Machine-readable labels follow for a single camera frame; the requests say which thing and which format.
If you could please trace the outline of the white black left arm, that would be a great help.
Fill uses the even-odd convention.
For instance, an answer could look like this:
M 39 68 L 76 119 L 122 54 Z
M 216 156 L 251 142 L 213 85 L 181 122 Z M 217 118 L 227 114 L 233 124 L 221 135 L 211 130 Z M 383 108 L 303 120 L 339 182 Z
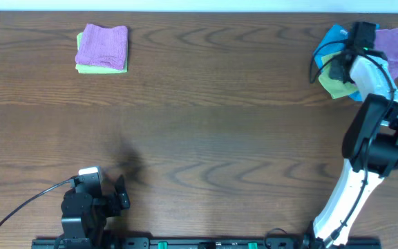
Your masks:
M 75 176 L 70 181 L 72 189 L 65 193 L 61 203 L 64 238 L 99 243 L 106 220 L 130 208 L 124 177 L 116 180 L 114 191 L 107 195 L 102 194 L 98 173 Z

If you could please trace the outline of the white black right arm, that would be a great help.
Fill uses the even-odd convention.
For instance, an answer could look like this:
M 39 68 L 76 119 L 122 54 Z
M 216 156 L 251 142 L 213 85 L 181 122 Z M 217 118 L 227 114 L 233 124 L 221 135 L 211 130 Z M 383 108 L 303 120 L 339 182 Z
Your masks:
M 343 52 L 362 105 L 345 133 L 343 169 L 326 206 L 302 245 L 344 248 L 350 229 L 372 192 L 398 169 L 398 88 L 381 52 Z

